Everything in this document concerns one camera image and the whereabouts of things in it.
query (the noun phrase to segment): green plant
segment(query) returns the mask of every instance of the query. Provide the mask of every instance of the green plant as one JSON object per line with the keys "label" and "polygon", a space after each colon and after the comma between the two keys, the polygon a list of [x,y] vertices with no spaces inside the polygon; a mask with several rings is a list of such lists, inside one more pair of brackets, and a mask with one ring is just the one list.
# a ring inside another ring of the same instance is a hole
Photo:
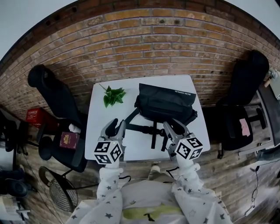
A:
{"label": "green plant", "polygon": [[123,103],[123,97],[126,94],[123,88],[111,89],[110,86],[108,86],[108,88],[105,89],[103,86],[101,87],[105,90],[103,101],[106,108],[108,107],[108,105],[113,106],[116,102]]}

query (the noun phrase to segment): black messenger bag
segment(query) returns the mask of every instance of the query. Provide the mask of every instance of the black messenger bag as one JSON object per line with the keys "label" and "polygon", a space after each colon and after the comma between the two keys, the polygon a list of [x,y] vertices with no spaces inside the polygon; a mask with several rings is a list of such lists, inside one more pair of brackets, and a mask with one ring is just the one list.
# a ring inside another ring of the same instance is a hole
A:
{"label": "black messenger bag", "polygon": [[[192,105],[196,94],[182,92],[146,84],[139,84],[139,95],[134,107],[136,109],[126,119],[126,129],[140,131],[153,135],[151,148],[155,148],[156,135],[164,137],[162,151],[165,150],[167,136],[164,129],[158,130],[157,123],[169,121],[172,118],[182,122],[186,126],[197,118],[197,111]],[[130,124],[132,119],[141,114],[144,118],[154,122],[152,127]]]}

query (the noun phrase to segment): pink paper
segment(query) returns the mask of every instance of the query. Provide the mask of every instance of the pink paper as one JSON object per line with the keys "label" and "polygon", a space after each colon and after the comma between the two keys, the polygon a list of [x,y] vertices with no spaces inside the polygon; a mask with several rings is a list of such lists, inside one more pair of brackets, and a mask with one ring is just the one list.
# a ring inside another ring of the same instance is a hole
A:
{"label": "pink paper", "polygon": [[247,124],[245,118],[240,119],[239,121],[241,123],[242,135],[243,136],[246,135],[248,137],[250,135],[250,130],[249,130],[249,127],[248,127],[248,124]]}

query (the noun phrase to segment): black and white cube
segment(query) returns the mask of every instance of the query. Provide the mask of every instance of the black and white cube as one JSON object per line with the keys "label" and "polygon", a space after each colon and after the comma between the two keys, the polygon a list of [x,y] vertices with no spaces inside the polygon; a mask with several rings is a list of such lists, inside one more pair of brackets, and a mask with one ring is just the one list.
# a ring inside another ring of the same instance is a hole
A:
{"label": "black and white cube", "polygon": [[184,159],[193,160],[200,156],[203,149],[202,143],[196,138],[183,138],[179,141],[175,153]]}
{"label": "black and white cube", "polygon": [[99,164],[112,164],[123,154],[118,141],[100,141],[93,152]]}

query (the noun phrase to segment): plant stem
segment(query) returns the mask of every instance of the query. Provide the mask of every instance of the plant stem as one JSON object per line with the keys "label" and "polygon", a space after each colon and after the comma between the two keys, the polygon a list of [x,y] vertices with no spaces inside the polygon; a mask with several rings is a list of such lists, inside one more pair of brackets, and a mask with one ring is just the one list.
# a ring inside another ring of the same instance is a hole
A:
{"label": "plant stem", "polygon": [[[99,85],[101,86],[101,84],[99,83]],[[103,86],[101,86],[105,91],[106,91],[106,89],[103,87]]]}

